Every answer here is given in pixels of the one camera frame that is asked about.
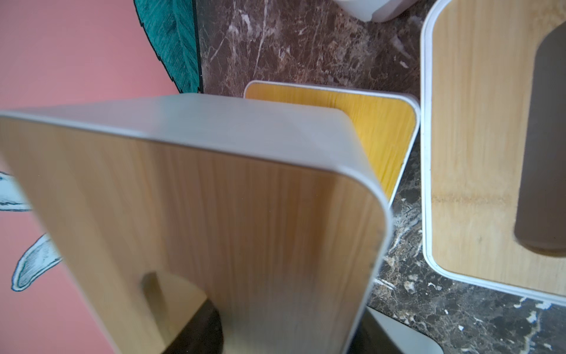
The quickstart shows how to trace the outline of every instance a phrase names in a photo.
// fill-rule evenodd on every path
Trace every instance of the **wall mural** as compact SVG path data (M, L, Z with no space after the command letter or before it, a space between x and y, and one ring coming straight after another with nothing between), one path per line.
M177 90L202 92L196 11L192 0L134 0L134 5L140 25ZM14 177L0 172L0 211L31 210ZM61 260L49 234L43 234L19 259L12 276L12 290L27 289Z
M199 38L192 0L134 0L140 24L180 93L202 92Z

